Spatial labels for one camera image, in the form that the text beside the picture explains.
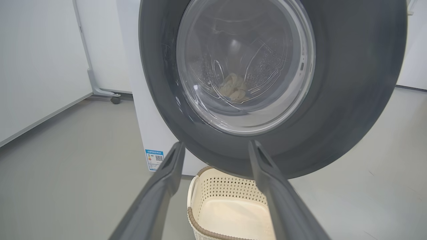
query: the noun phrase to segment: white wall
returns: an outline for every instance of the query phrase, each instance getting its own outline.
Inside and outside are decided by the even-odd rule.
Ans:
[[[77,0],[95,79],[101,89],[130,93],[116,0]]]
[[[0,146],[92,92],[71,0],[0,1]]]
[[[408,16],[408,37],[398,85],[427,90],[427,0],[418,0]]]

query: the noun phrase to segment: white plastic basket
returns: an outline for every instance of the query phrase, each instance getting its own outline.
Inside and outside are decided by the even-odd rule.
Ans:
[[[275,240],[267,199],[255,181],[205,167],[187,196],[197,240]]]

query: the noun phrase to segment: basket handle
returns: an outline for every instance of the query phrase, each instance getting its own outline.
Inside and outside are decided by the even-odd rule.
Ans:
[[[191,180],[190,187],[188,188],[188,194],[187,194],[187,208],[191,207],[191,200],[193,199],[194,191],[196,188],[197,180],[199,179],[199,176],[194,176],[194,178]]]

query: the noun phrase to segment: washing machine door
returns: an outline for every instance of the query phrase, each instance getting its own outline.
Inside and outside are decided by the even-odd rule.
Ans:
[[[143,0],[139,34],[151,95],[188,150],[252,178],[257,140],[294,178],[372,127],[406,32],[405,0]]]

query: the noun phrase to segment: laundry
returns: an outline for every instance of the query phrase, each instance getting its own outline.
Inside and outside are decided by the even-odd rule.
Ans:
[[[248,100],[246,96],[247,86],[245,80],[234,73],[230,73],[225,79],[219,93],[228,97],[232,102],[242,103]]]

